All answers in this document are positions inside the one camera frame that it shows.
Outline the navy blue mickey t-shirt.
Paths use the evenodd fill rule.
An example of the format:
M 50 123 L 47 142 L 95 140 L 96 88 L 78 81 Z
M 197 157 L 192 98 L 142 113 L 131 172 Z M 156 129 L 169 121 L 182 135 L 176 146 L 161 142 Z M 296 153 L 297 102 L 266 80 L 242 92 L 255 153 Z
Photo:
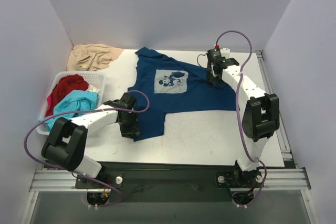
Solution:
M 135 141 L 161 136 L 168 113 L 234 111 L 235 91 L 227 84 L 206 82 L 206 70 L 143 47 L 138 57 L 135 110 L 140 110 L 140 135 Z

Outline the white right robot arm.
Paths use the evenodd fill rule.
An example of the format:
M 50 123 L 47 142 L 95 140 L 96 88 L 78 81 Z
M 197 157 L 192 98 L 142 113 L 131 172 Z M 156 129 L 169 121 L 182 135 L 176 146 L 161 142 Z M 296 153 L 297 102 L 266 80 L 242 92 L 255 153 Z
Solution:
M 236 92 L 236 114 L 243 153 L 237 159 L 240 169 L 232 175 L 236 185 L 245 186 L 251 181 L 250 171 L 259 167 L 265 145 L 279 129 L 279 98 L 256 85 L 242 72 L 234 58 L 209 59 L 207 79 L 224 82 Z

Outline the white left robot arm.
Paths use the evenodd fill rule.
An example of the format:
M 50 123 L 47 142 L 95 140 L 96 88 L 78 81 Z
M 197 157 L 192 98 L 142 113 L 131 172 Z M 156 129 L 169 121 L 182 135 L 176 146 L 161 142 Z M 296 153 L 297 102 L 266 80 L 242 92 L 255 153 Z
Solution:
M 140 135 L 137 114 L 130 112 L 133 105 L 108 101 L 93 113 L 66 119 L 58 118 L 53 124 L 42 148 L 42 157 L 69 172 L 87 176 L 94 188 L 106 183 L 103 166 L 85 155 L 89 135 L 110 124 L 119 124 L 122 137 L 133 139 Z

